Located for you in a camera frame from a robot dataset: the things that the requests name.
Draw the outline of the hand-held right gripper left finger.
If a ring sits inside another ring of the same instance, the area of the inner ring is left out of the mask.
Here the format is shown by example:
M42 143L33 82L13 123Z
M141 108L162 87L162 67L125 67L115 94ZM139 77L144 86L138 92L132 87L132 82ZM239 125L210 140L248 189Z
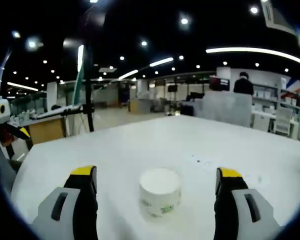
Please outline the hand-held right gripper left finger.
M72 171L38 206L30 225L41 240L97 240L97 167Z

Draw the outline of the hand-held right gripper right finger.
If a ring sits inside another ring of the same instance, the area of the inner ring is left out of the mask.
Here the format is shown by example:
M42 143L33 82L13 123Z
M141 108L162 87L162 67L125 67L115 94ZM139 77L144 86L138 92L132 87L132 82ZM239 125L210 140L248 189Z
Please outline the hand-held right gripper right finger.
M230 168L216 170L214 212L215 240L272 240L282 228L271 204Z

